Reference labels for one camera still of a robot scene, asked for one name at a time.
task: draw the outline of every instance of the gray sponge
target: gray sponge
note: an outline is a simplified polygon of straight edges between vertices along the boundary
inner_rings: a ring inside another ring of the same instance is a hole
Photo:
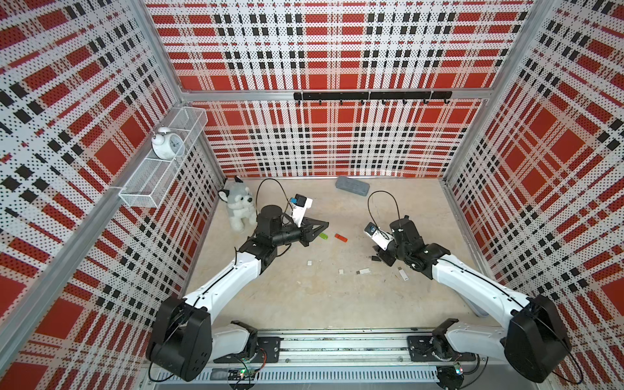
[[[359,180],[347,176],[339,176],[338,180],[336,180],[336,188],[365,197],[370,188],[370,184],[360,182]]]

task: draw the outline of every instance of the white alarm clock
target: white alarm clock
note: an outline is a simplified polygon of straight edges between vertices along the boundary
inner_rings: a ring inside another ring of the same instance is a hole
[[[152,149],[163,160],[173,160],[184,155],[184,141],[168,127],[161,127],[152,137]]]

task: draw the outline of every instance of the plush husky toy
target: plush husky toy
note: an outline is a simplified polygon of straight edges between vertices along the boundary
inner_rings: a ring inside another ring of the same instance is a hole
[[[238,176],[234,177],[234,181],[229,189],[219,190],[219,197],[227,204],[232,230],[240,233],[244,229],[243,218],[249,218],[251,226],[256,225],[256,208],[249,187]]]

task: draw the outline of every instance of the wall shelf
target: wall shelf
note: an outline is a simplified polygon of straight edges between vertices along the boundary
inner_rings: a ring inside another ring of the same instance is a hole
[[[184,154],[169,161],[158,158],[151,150],[119,193],[124,203],[130,207],[159,207],[162,204],[189,151],[208,122],[204,109],[174,108],[172,114],[169,117],[173,117],[173,120],[162,125],[169,127],[182,138]]]

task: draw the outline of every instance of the plaid wall panel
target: plaid wall panel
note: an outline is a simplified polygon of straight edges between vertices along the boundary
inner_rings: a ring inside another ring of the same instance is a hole
[[[195,146],[160,208],[121,207],[0,388],[134,388],[156,311],[181,294],[219,188]]]
[[[441,177],[480,101],[195,105],[228,176]]]
[[[558,0],[451,183],[496,279],[555,302],[591,389],[624,386],[623,38],[623,1]]]
[[[489,87],[533,4],[144,1],[187,90]]]
[[[171,106],[126,1],[0,4],[0,321]]]

